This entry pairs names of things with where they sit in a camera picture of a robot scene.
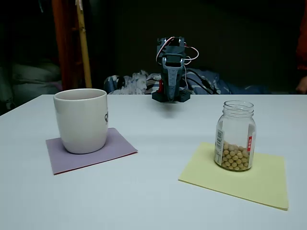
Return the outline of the person's hand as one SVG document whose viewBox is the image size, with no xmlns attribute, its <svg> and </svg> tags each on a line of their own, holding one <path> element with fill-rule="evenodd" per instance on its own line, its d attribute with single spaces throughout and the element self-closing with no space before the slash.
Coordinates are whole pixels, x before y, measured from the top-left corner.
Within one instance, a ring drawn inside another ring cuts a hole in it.
<svg viewBox="0 0 307 230">
<path fill-rule="evenodd" d="M 306 94 L 307 93 L 307 76 L 304 76 L 298 83 L 296 89 L 297 93 L 299 94 Z"/>
</svg>

